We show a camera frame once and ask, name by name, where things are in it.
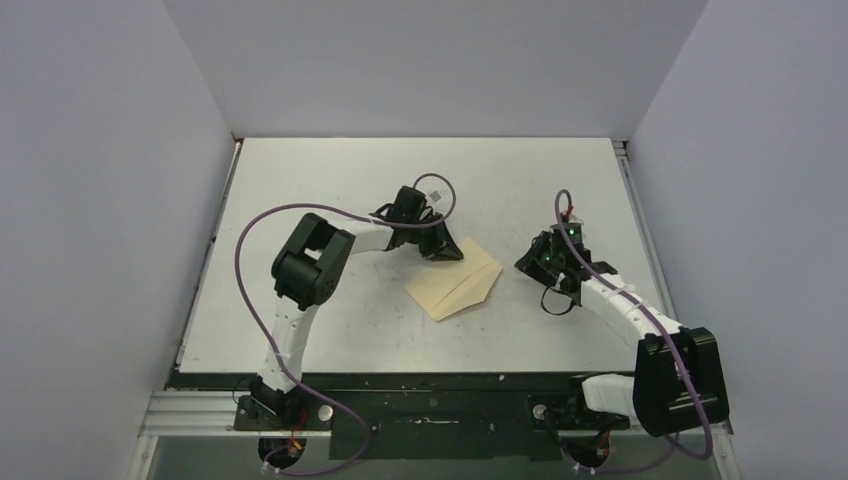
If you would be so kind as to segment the cream paper envelope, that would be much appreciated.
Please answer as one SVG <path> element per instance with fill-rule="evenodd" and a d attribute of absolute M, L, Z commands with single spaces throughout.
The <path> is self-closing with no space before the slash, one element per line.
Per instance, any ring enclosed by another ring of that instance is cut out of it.
<path fill-rule="evenodd" d="M 459 242 L 464 259 L 437 262 L 413 276 L 404 290 L 434 321 L 485 302 L 503 266 L 474 239 Z"/>

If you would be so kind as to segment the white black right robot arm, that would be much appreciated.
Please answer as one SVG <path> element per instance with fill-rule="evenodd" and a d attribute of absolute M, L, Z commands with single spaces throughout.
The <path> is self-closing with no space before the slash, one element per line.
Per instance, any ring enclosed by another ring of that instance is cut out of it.
<path fill-rule="evenodd" d="M 582 244 L 581 225 L 540 232 L 515 267 L 598 316 L 635 351 L 631 373 L 591 373 L 577 380 L 579 392 L 565 402 L 573 425 L 590 428 L 605 414 L 615 414 L 660 437 L 728 419 L 714 335 L 666 316 L 636 294 L 612 265 L 593 260 Z"/>

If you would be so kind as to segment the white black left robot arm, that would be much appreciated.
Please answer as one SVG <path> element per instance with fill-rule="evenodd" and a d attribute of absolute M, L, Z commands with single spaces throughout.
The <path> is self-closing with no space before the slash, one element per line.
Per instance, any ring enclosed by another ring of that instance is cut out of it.
<path fill-rule="evenodd" d="M 295 430 L 299 422 L 320 423 L 323 406 L 351 414 L 351 408 L 304 384 L 303 357 L 319 308 L 335 293 L 351 256 L 389 252 L 406 244 L 417 246 L 429 261 L 459 261 L 464 254 L 452 239 L 446 221 L 450 206 L 438 212 L 433 200 L 416 185 L 403 186 L 394 201 L 366 215 L 316 203 L 302 203 L 304 215 L 272 261 L 270 272 L 276 301 L 276 321 L 267 327 L 248 294 L 241 256 L 251 230 L 263 219 L 286 211 L 281 205 L 260 213 L 240 232 L 234 252 L 238 291 L 253 320 L 268 341 L 270 364 L 250 381 L 238 401 L 237 431 Z"/>

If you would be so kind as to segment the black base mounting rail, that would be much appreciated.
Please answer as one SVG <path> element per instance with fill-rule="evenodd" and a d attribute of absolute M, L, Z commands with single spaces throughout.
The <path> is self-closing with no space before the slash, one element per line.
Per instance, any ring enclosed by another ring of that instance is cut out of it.
<path fill-rule="evenodd" d="M 586 473 L 647 473 L 675 448 L 634 419 L 596 413 L 584 372 L 310 373 L 289 394 L 255 375 L 176 374 L 143 429 L 251 439 L 262 469 L 332 474 L 367 461 L 564 462 Z"/>

